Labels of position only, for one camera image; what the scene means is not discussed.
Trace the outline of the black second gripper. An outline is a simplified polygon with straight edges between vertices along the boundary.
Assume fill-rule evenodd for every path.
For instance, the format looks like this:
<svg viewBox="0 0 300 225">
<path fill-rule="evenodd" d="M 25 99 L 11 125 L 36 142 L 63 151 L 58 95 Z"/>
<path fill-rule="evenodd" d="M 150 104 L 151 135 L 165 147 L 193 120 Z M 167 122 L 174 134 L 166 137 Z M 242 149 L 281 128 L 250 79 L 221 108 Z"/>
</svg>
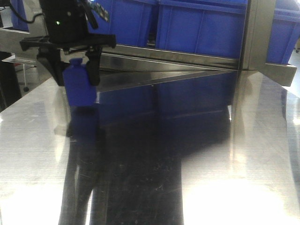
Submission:
<svg viewBox="0 0 300 225">
<path fill-rule="evenodd" d="M 46 68 L 59 86 L 64 86 L 65 63 L 61 61 L 60 50 L 46 47 L 65 49 L 77 46 L 91 47 L 85 54 L 88 58 L 86 70 L 91 85 L 98 86 L 102 46 L 115 48 L 116 36 L 91 34 L 88 24 L 93 29 L 98 28 L 98 22 L 92 11 L 100 11 L 100 17 L 106 22 L 109 20 L 108 12 L 100 4 L 87 0 L 41 0 L 39 4 L 48 35 L 22 39 L 21 49 L 26 51 L 29 48 L 40 47 L 37 61 Z"/>
</svg>

